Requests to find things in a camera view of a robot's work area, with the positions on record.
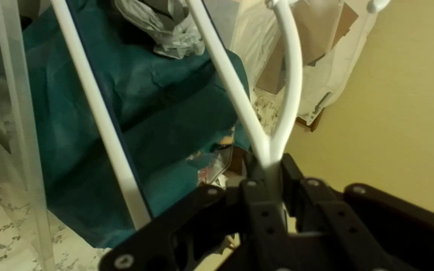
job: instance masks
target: screw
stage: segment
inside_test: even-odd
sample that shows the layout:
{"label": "screw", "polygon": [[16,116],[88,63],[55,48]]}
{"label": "screw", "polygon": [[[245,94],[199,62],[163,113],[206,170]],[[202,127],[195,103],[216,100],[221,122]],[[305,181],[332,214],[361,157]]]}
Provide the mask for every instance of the screw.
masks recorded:
{"label": "screw", "polygon": [[212,194],[212,196],[219,194],[219,191],[216,188],[210,188],[207,193]]}
{"label": "screw", "polygon": [[320,184],[319,181],[316,181],[316,179],[309,179],[308,184],[312,185],[312,187],[320,187],[320,185],[322,185],[322,184]]}
{"label": "screw", "polygon": [[353,191],[358,194],[367,194],[367,188],[365,187],[353,187]]}
{"label": "screw", "polygon": [[123,255],[117,258],[115,267],[117,270],[130,270],[135,264],[135,258],[132,255]]}

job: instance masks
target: white metal rod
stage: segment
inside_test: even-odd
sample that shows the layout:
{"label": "white metal rod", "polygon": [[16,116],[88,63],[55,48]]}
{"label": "white metal rod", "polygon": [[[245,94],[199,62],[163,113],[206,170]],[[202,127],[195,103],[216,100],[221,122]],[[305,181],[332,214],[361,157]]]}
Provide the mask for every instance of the white metal rod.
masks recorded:
{"label": "white metal rod", "polygon": [[77,27],[70,14],[67,0],[52,0],[56,18],[67,41],[67,47],[77,68],[86,100],[95,118],[100,136],[109,154],[114,172],[117,175],[120,188],[124,194],[127,210],[132,216],[136,229],[142,229],[151,222],[144,196],[139,190],[133,170],[129,164],[126,151],[120,142],[112,118],[102,97],[92,68],[88,62],[85,48],[79,38]]}

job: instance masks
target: green bag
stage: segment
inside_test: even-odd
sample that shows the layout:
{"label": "green bag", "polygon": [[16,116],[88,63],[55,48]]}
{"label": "green bag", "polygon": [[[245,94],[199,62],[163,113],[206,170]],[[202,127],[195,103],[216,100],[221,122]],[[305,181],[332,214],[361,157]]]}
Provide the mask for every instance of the green bag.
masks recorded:
{"label": "green bag", "polygon": [[[68,0],[94,74],[120,130],[154,217],[198,185],[212,161],[186,160],[237,125],[237,115],[210,57],[171,60],[153,53],[138,29],[126,44],[103,0]],[[115,247],[132,234],[94,116],[50,9],[25,32],[49,208],[95,247]],[[245,86],[240,59],[230,53]],[[249,146],[242,128],[242,145]]]}

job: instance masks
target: teal fabric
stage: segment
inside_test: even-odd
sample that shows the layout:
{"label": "teal fabric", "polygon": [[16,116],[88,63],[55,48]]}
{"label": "teal fabric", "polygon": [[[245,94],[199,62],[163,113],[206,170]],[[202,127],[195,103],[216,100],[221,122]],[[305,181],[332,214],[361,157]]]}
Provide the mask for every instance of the teal fabric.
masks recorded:
{"label": "teal fabric", "polygon": [[[148,38],[126,44],[109,2],[68,0],[94,74],[154,217],[198,185],[237,115],[209,56],[156,56]],[[135,229],[82,85],[50,9],[26,32],[26,53],[49,208],[88,243],[114,247]],[[230,53],[245,86],[240,59]]]}

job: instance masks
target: crumpled plastic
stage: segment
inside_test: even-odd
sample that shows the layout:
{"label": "crumpled plastic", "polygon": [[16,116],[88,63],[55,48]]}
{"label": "crumpled plastic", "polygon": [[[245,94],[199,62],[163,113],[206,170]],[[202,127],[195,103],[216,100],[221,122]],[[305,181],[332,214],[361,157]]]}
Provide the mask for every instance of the crumpled plastic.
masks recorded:
{"label": "crumpled plastic", "polygon": [[206,53],[199,29],[183,2],[115,0],[115,8],[156,41],[154,53],[172,59]]}

